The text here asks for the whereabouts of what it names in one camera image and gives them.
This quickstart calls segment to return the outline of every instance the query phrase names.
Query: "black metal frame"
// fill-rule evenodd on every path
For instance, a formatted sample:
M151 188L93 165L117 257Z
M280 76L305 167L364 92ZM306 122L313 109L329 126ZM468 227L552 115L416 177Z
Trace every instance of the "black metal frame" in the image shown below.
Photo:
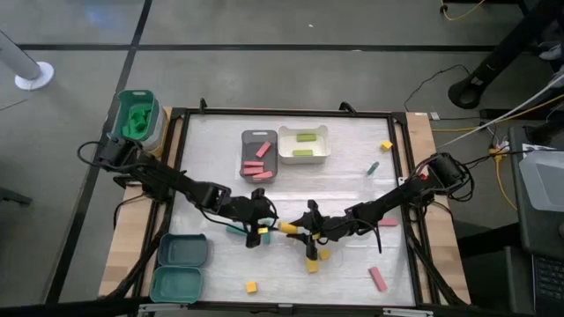
M385 113L385 112L357 112L355 111L348 103L341 103L338 111L319 111L319 110L274 110L274 109L237 109L237 108L208 108L205 100L200 101L199 108L173 108L171 114L171 122L169 123L168 132L167 132L167 140L165 142L165 150L163 151L163 161L167 161L169 150L171 147L173 134L175 125L177 123L177 119L183 118L182 122L182 133L179 138L179 147L176 153L176 158L174 161L174 168L180 169L180 164L182 162L182 154L183 154L183 147L186 143L186 136L188 135L188 126L189 126L189 118L192 114L204 114L204 115L214 115L214 114L230 114L230 115L284 115L284 116L322 116L322 117L344 117L344 118L373 118L373 119L386 119L389 127L389 134L390 140L393 144L397 144L397 136L396 136L396 124L400 125L402 130L402 136L404 139L404 150L408 161L408 168L411 171L415 167L415 162L413 161L412 155L412 147L411 141L409 138L409 130L407 128L407 121L405 119L405 113ZM394 167L396 172L396 177L402 177L402 168L401 162L399 160L399 150L396 146L392 147L392 159L394 161ZM174 195L169 202L166 203L166 210L164 217L171 217L172 216L172 209L174 206ZM151 240L152 235L154 234L154 228L156 223L156 216L159 210L159 204L153 202L151 214L149 216L149 221L147 223L147 229L145 231L144 236L144 247L142 249L142 253L145 251L146 247L148 246L149 241ZM402 217L404 219L404 225L412 225L411 221L409 221L409 212L410 209L405 205L402 206ZM430 256L430 246L427 237L427 229L424 223L419 223L419 232L422 245L424 246L427 254ZM421 285L419 280L419 272L416 263L416 257L414 252L408 247L408 261L409 261L409 269L410 274L412 276L412 288L415 296L415 304L416 306L423 303L423 298L421 295ZM155 269L159 266L158 263L155 263ZM433 284L430 278L427 278L429 281L429 288L432 294L432 302L435 304L439 304L439 295L436 289L436 286ZM139 277L134 285L134 296L138 296L141 291L141 285L143 284L143 275ZM236 307L245 307L244 310L250 311L252 313L258 312L278 312L280 307L278 304L264 304L264 303L218 303L218 302L205 302L199 301L197 305L204 306L204 309L210 310L234 310ZM187 306L187 308L198 309L195 306ZM347 311L362 311L362 312L370 312L370 313L381 313L382 306L318 306L318 305L303 305L303 304L293 304L293 309L302 311L303 309L307 309L311 312L320 313L323 309L326 309L327 312L334 311L335 309L343 309Z

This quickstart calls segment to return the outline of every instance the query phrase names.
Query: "teal lid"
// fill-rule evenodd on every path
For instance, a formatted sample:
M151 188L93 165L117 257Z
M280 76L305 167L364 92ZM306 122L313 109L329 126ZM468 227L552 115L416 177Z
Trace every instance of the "teal lid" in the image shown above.
M152 275L149 297L155 303L193 304L200 298L203 282L197 268L160 267Z
M208 240L203 234L165 234L160 239L160 265L195 267L208 256Z

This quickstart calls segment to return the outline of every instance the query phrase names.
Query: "black stand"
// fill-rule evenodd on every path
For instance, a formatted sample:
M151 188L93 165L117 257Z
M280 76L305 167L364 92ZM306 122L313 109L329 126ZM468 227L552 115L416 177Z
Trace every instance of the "black stand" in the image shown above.
M540 0L470 76L449 88L450 101L464 109L476 107L487 86L557 18L560 6L561 0Z

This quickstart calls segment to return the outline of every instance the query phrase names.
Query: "pink cube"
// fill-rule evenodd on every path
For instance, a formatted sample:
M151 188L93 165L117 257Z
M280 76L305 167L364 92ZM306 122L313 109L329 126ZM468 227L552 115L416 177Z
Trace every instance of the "pink cube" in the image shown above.
M379 291L386 291L388 289L388 285L384 282L384 279L377 267L369 269L368 272L370 272L370 276L372 276L372 279Z
M253 180L263 180L263 179L267 179L274 176L274 173L272 171L267 171L264 173L260 173L257 175L253 175Z
M399 225L399 221L395 218L384 218L378 221L378 225L380 226L396 226Z
M258 151L256 152L256 156L259 159L262 159L264 154L268 151L268 149L271 148L271 143L270 142L264 142L263 146L261 146L260 149L258 149Z
M243 166L245 166L245 167L264 166L264 162L244 161Z
M255 175L264 172L262 167L247 167L243 168L243 175Z

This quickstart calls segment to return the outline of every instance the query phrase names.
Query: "white cable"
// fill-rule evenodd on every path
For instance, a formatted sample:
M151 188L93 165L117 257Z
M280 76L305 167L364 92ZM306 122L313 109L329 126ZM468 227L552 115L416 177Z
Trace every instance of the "white cable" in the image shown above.
M485 129L485 128L488 127L489 125L494 124L494 123L498 122L498 121L501 120L501 119L504 119L504 118L509 117L510 115L512 115L513 113L515 113L517 110L519 110L519 109L521 109L522 107L525 107L525 106L527 106L528 104L530 104L530 103L531 103L533 100L535 100L538 96L540 96L541 94L543 94L544 92L546 92L547 90L549 90L550 87L552 87L552 86L558 84L558 83L560 82L560 80L563 79L563 78L564 78L564 74L560 75L558 78L556 78L556 80L553 80L553 81L552 81L551 83L549 83L545 88L543 88L540 92L537 92L537 94L535 94L534 96L530 97L530 98L529 98L528 100L526 100L524 103L522 103L521 105L515 107L513 110L509 111L508 113L502 115L501 117L499 117L499 118L497 118L497 119L491 120L490 122L488 122L488 123L482 125L481 127L477 127L477 128L475 128L474 130L472 130L472 131L470 131L470 132L464 133L463 135L461 135L461 136L459 136L459 137L457 137L457 138L455 138L455 139L453 139L453 140L450 140L450 141L448 141L447 143L445 143L445 144L443 144L443 145L437 146L437 149L440 149L441 147L447 146L447 145L449 145L449 144L453 144L454 142L456 142L456 141L458 141L458 140L460 140L460 139L462 139L462 138L465 138L465 137L469 136L470 134L473 134L473 133L476 133L476 132L478 132L478 131L480 131L480 130L482 130L482 129Z

